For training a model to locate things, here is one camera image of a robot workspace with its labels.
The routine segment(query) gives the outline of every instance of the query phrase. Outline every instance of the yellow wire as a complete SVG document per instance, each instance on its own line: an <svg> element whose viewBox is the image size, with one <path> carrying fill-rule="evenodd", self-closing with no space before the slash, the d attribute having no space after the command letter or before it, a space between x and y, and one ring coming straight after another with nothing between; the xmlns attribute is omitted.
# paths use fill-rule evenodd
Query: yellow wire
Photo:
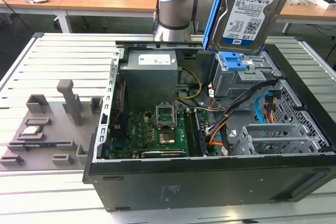
<svg viewBox="0 0 336 224"><path fill-rule="evenodd" d="M188 99L193 99L194 97L198 96L201 91L202 91L202 84L201 84L201 81L199 80L199 78L194 74L192 73L189 69L187 68L182 68L182 69L185 69L186 71L188 71L193 77L195 77L195 79L197 80L198 82L198 85L199 85L199 88L198 88L198 92L194 95L191 95L189 97L178 97L176 98L177 100L188 100Z"/></svg>

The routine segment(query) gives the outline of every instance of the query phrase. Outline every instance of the power supply label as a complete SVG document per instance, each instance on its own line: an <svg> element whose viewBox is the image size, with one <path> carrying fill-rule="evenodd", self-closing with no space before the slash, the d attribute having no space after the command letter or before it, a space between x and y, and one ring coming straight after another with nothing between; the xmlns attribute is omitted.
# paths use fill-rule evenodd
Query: power supply label
<svg viewBox="0 0 336 224"><path fill-rule="evenodd" d="M223 41L247 46L257 37L265 20L264 9L274 0L235 0L226 24Z"/></svg>
<svg viewBox="0 0 336 224"><path fill-rule="evenodd" d="M170 65L170 55L139 55L139 65Z"/></svg>

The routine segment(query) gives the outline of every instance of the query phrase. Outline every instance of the black side panel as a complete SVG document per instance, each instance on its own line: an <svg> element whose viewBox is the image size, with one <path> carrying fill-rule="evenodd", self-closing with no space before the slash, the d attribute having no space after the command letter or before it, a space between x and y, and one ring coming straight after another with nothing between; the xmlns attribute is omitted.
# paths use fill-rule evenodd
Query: black side panel
<svg viewBox="0 0 336 224"><path fill-rule="evenodd" d="M91 180L108 211L214 207L297 201L333 178L322 173L309 187L311 169L272 168L204 172L125 174L122 179Z"/></svg>
<svg viewBox="0 0 336 224"><path fill-rule="evenodd" d="M336 149L336 124L330 115L325 111L321 103L316 99L313 93L308 89L293 67L285 59L282 53L275 45L266 45L265 50L270 58L275 62L293 91L307 108L309 114L317 123L322 133L328 139L329 143Z"/></svg>

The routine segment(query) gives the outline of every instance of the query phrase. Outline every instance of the metal workbench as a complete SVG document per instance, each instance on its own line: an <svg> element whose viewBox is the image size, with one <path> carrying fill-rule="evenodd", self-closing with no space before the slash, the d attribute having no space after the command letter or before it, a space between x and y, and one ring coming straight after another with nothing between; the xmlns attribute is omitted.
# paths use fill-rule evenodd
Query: metal workbench
<svg viewBox="0 0 336 224"><path fill-rule="evenodd" d="M103 95L114 41L151 38L113 34L44 34L32 38L0 82L0 156L27 112L25 103L30 94L43 93L48 101L61 101L56 85L59 79L68 78L74 80L74 93L82 101ZM305 42L269 37L267 43L278 46L336 120L336 74L332 69ZM81 182L82 172L0 173L0 223L336 222L336 180L294 203L107 213L93 186Z"/></svg>

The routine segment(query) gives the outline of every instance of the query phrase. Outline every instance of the green circuit board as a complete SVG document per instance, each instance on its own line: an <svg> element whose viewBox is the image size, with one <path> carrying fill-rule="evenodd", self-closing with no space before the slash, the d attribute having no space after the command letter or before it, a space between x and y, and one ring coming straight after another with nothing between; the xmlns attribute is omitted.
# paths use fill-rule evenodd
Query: green circuit board
<svg viewBox="0 0 336 224"><path fill-rule="evenodd" d="M171 116L163 115L165 121ZM187 142L184 134L184 120L182 113L177 114L177 126L175 127L175 143L160 144L159 131L156 127L155 111L151 112L130 112L128 117L128 138L126 142L127 149L130 150L179 150L187 152Z"/></svg>
<svg viewBox="0 0 336 224"><path fill-rule="evenodd" d="M202 127L208 125L207 114L200 112L199 122ZM160 112L161 121L169 121L171 111ZM182 111L176 113L174 127L174 143L160 143L160 129L156 126L155 111L131 111L127 119L127 135L123 150L114 152L113 158L132 158L133 153L143 151L183 151L188 156L188 144L185 134L184 116Z"/></svg>

